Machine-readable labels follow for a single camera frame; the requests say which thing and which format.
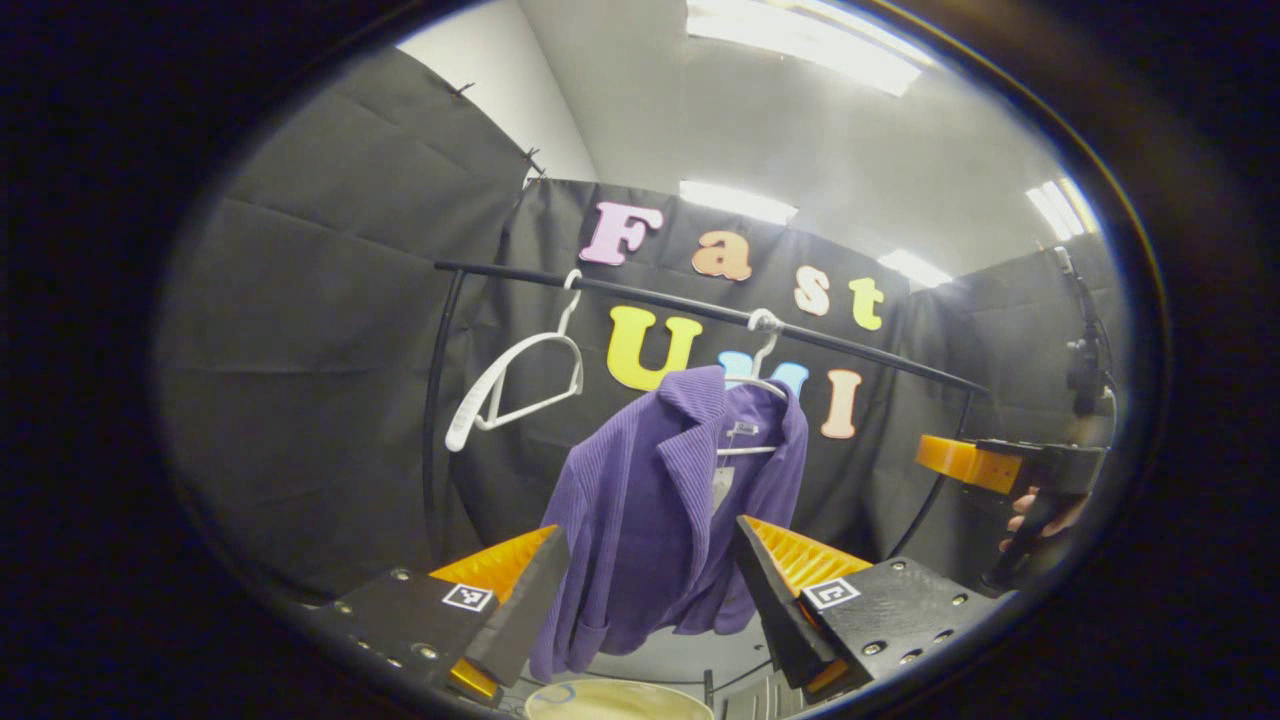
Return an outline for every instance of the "jacket pocket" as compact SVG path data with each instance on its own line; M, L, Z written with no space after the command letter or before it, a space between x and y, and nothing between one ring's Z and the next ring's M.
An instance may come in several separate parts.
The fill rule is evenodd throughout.
M568 669L575 673L586 670L588 665L591 664L591 659L600 651L600 643L604 642L604 635L607 634L609 634L608 621L600 628L593 628L582 620L575 623L573 639L570 641L568 659L566 660Z

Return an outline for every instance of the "ribbed purple blazer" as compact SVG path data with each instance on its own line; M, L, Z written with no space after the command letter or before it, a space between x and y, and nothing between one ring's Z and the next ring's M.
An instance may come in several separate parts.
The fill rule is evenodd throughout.
M719 365L668 373L570 451L543 516L564 528L570 566L530 656L536 679L632 652L659 628L746 626L755 605L728 553L733 520L790 525L808 446L795 395L774 384L786 400L726 391ZM727 434L735 425L756 432ZM717 457L730 443L778 450ZM713 473L726 464L732 486L713 511Z

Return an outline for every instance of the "clothing rack frame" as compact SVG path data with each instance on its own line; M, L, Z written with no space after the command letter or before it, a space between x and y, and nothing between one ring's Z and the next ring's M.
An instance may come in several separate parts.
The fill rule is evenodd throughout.
M435 556L439 564L445 564L452 560L448 552L447 533L445 528L449 521L449 503L448 503L448 486L440 488L436 493L433 487L433 465L435 462L435 418L436 410L439 409L439 396L440 396L440 377L444 372L444 348L449 341L449 329L453 324L453 313L457 310L458 299L462 293L462 283L466 281L467 275L483 275L490 278L502 278L512 281L522 281L536 284L544 284L549 287L558 287L566 290L585 290L589 292L620 297L623 300L634 300L637 302L645 302L649 305L655 305L659 307L667 307L669 310L677 310L681 313L690 313L694 315L700 315L703 318L710 318L713 320L722 320L730 324L748 327L748 322L751 319L750 313L744 313L741 310L733 310L731 307L722 307L719 305L712 305L709 302L701 302L698 300L690 300L686 297L678 297L675 295L667 295L662 292L654 292L650 290L640 290L630 286L611 283L605 281L596 281L590 278L579 277L573 279L572 283L566 284L567 275L557 275L553 273L545 273L540 270L526 270L520 268L509 268L506 265L485 265L485 264L472 264L472 263L453 263L448 260L435 261L435 269L452 272L452 279L449 281L449 290L445 295L444 306L440 310L440 324L435 333L435 346L431 350L431 365L426 380L426 402L422 416L422 511L424 520L426 521L426 534L428 542L431 544L431 553ZM908 360L892 352L886 352L883 350L869 347L861 343L851 342L844 338L833 337L829 334L810 331L808 328L801 328L797 325L782 325L780 334L782 337L790 337L801 342L808 342L810 345L817 345L819 347L826 347L828 350L835 350L837 352L844 352L847 355L854 355L856 357L863 357L881 365L887 365L895 370L901 370L918 375L933 382L942 383L947 387L963 389L965 392L964 409L960 411L960 421L956 425L956 437L964 430L965 420L969 416L969 407L973 402L973 396L982 395L989 396L991 391L980 384L973 383L964 378L943 373L928 365L922 365L919 363ZM908 527L906 533L897 542L893 550L886 556L892 557L899 555L906 542L915 534L928 510L933 506L933 501L942 488L943 475L938 475L929 495L925 497L920 511L911 520Z

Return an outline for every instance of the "white plastic hanger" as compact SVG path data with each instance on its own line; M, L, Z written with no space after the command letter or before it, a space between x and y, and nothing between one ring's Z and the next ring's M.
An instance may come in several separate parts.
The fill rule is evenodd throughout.
M564 290L571 290L573 281L580 277L582 277L581 270L571 270L564 278ZM564 329L568 328L570 315L573 314L573 309L577 307L577 301L581 297L581 290L573 293L573 299L570 300L568 306L564 307L563 313L561 313L559 327L556 328L556 332L539 333L520 341L518 343L511 346L511 348L494 360L493 365L489 365L489 368L481 373L480 379L471 386L471 389L467 391L462 402L458 404L458 411L453 414L453 421L449 423L449 430L444 434L444 447L449 448L452 452L458 452L466 446L467 436L471 433L472 427L480 428L481 430L500 428L507 423L518 420L531 413L536 413L548 405L554 405L566 397L582 395L582 351L577 348L577 343L573 342L572 338L564 334ZM539 342L547 341L564 343L573 351L573 375L570 378L568 389L557 396L535 402L527 407L512 410L506 415L498 415L498 405L502 402L502 386L503 380L507 378L507 368L517 355ZM480 406L484 404L484 398L486 396L489 397L489 414L488 416L481 416Z
M773 395L786 400L787 393L778 388L771 382L760 379L760 368L764 365L764 359L773 352L773 346L778 343L778 336L782 333L782 320L777 315L769 313L767 309L760 307L751 313L751 318L746 322L746 329L754 331L756 328L769 333L769 341L764 343L764 347L755 354L751 360L751 374L750 377L744 375L724 375L724 382L742 383L755 387L763 387L764 389L772 392ZM777 447L762 446L762 447L726 447L724 450L717 450L716 455L718 457L724 457L728 455L755 455L758 452L773 452Z

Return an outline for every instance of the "white ceiling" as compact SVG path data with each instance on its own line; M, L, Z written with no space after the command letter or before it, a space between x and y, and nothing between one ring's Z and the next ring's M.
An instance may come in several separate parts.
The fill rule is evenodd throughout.
M1048 245L1025 191L1061 177L1002 101L933 65L902 97L690 38L684 0L520 0L599 179L681 179L800 208L792 227L952 275ZM556 168L548 172L556 177Z

